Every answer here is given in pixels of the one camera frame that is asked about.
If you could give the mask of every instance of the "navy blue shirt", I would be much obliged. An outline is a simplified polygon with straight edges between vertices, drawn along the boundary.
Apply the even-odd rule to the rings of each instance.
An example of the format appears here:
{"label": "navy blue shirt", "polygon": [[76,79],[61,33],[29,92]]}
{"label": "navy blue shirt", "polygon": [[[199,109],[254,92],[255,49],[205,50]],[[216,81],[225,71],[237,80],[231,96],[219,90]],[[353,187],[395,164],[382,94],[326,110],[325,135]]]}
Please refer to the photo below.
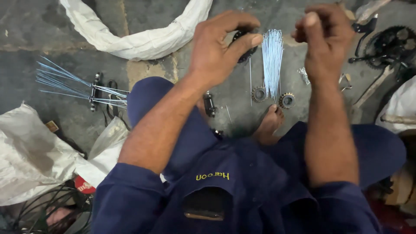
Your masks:
{"label": "navy blue shirt", "polygon": [[[223,221],[184,215],[183,198],[204,187],[232,195]],[[349,182],[313,190],[250,140],[222,142],[199,157],[175,184],[118,163],[97,187],[94,234],[128,233],[380,233],[361,189]]]}

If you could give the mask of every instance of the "person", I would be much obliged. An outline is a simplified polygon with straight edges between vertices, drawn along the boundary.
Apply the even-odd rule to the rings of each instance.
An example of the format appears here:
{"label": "person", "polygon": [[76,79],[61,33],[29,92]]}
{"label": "person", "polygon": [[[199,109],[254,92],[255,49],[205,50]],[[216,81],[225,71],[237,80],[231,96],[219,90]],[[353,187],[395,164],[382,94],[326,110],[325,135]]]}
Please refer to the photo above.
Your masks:
{"label": "person", "polygon": [[381,127],[350,126],[338,78],[354,32],[335,4],[305,13],[292,37],[307,43],[308,123],[274,137],[284,117],[272,105],[253,137],[217,139],[196,103],[262,42],[227,45],[227,33],[260,22],[226,11],[199,23],[188,73],[175,85],[143,79],[129,94],[134,128],[97,187],[93,233],[381,232],[362,189],[402,166],[404,145]]}

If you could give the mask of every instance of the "navy blue uniform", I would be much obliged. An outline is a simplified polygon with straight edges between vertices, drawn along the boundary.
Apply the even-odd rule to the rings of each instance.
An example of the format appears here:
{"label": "navy blue uniform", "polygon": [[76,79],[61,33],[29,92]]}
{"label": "navy blue uniform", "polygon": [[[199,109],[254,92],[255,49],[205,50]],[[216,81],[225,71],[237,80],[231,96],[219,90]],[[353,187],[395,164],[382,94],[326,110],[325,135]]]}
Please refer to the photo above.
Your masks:
{"label": "navy blue uniform", "polygon": [[[135,84],[128,96],[132,126],[172,88],[161,77]],[[217,140],[196,108],[185,123],[163,171],[166,187],[150,170],[118,163],[98,186],[92,231],[105,233],[380,233],[361,188],[398,170],[401,140],[375,125],[353,125],[360,187],[332,182],[307,186],[304,143],[298,122],[274,146],[249,138]],[[219,187],[232,196],[223,221],[184,215],[185,196]]]}

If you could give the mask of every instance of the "hand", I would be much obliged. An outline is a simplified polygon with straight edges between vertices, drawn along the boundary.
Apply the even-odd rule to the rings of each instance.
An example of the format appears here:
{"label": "hand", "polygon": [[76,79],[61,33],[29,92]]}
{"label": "hand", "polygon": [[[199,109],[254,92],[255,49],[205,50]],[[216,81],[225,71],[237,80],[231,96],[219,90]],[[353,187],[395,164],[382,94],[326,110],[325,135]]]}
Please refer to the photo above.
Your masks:
{"label": "hand", "polygon": [[355,34],[349,19],[336,4],[314,5],[305,12],[296,22],[292,37],[308,43],[306,73],[314,86],[338,87],[341,67]]}
{"label": "hand", "polygon": [[204,91],[222,83],[233,71],[238,59],[258,46],[263,36],[248,33],[228,46],[224,39],[237,29],[252,31],[259,27],[258,19],[248,13],[226,11],[196,26],[189,75],[193,84]]}

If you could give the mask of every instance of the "gray floor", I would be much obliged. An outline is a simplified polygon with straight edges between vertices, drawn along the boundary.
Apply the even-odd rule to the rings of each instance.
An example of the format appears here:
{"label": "gray floor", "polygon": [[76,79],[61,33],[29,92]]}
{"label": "gray floor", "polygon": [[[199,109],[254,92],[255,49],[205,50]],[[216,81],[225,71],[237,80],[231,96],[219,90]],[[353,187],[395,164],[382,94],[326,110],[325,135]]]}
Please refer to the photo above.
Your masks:
{"label": "gray floor", "polygon": [[[281,79],[282,91],[292,92],[296,106],[285,111],[286,122],[278,131],[282,135],[297,121],[307,121],[310,85],[306,85],[297,70],[303,66],[306,45],[290,39],[294,23],[303,15],[306,5],[322,1],[307,0],[214,0],[210,17],[227,9],[244,9],[256,15],[261,32],[281,29],[285,40]],[[110,31],[125,36],[143,30],[167,26],[184,10],[188,0],[85,0]],[[363,0],[351,0],[347,8],[356,10]],[[416,5],[391,2],[379,13],[376,31],[393,25],[407,25],[416,29],[413,13]],[[355,47],[360,35],[356,37]],[[192,42],[164,58],[132,62],[97,51],[74,30],[58,0],[3,0],[0,8],[0,114],[19,107],[22,101],[34,107],[45,122],[54,120],[62,135],[89,152],[95,139],[104,129],[104,115],[100,110],[91,113],[89,103],[71,97],[43,94],[35,82],[40,55],[47,56],[78,77],[92,81],[95,73],[103,72],[104,81],[116,80],[121,89],[129,89],[140,79],[158,75],[176,82],[183,77],[189,65]],[[251,59],[253,87],[262,85],[262,57],[258,50]],[[250,77],[248,64],[240,64],[223,84],[213,88],[215,105],[219,108],[211,125],[226,134],[249,134],[259,125],[267,107],[266,100],[250,105]],[[355,102],[373,82],[380,71],[365,63],[345,64],[344,73],[352,77],[351,90],[345,91],[346,105]],[[394,85],[393,77],[364,104],[361,122],[371,123],[385,92]]]}

